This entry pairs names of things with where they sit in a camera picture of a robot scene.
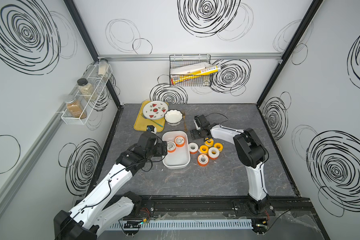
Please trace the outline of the orange sealing tape roll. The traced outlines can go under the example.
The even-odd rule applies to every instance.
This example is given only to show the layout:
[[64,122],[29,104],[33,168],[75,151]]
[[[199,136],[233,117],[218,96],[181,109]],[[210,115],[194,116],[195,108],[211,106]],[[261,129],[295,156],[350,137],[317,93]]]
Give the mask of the orange sealing tape roll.
[[167,141],[167,152],[173,153],[177,148],[177,145],[173,141]]
[[208,151],[209,159],[216,160],[219,157],[219,155],[220,155],[219,149],[217,149],[215,147],[209,148],[209,151]]
[[185,145],[185,138],[184,137],[182,137],[182,136],[177,136],[176,138],[175,138],[175,144],[176,144],[176,146],[178,147],[178,148],[181,148],[181,147],[183,147],[184,145]]

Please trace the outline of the white plastic storage box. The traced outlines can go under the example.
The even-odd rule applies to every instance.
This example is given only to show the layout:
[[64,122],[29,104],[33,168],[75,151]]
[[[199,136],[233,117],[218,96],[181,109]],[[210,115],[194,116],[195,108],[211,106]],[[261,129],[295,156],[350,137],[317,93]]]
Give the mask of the white plastic storage box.
[[185,168],[191,161],[191,154],[189,151],[188,136],[183,131],[171,131],[164,133],[162,140],[167,143],[175,142],[176,137],[183,137],[185,144],[182,147],[176,147],[172,153],[168,153],[163,159],[163,164],[170,170]]

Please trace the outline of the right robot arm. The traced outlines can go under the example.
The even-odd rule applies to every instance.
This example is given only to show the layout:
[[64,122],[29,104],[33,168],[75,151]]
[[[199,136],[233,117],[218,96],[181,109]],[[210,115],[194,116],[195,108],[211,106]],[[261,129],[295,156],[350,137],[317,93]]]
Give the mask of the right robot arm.
[[256,132],[251,128],[237,130],[217,123],[211,124],[204,115],[195,116],[194,123],[196,128],[191,130],[194,140],[212,138],[235,145],[238,158],[247,170],[248,205],[253,212],[262,211],[270,201],[264,177],[264,165],[269,154]]

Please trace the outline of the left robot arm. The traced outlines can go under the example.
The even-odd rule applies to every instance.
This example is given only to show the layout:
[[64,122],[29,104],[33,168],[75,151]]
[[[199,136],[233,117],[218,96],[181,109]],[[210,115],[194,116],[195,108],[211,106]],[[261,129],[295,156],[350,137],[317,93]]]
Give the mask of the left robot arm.
[[96,240],[108,227],[138,212],[141,198],[132,192],[108,205],[117,191],[153,157],[164,158],[168,144],[153,132],[141,134],[138,142],[122,152],[109,173],[76,206],[54,218],[56,240]]

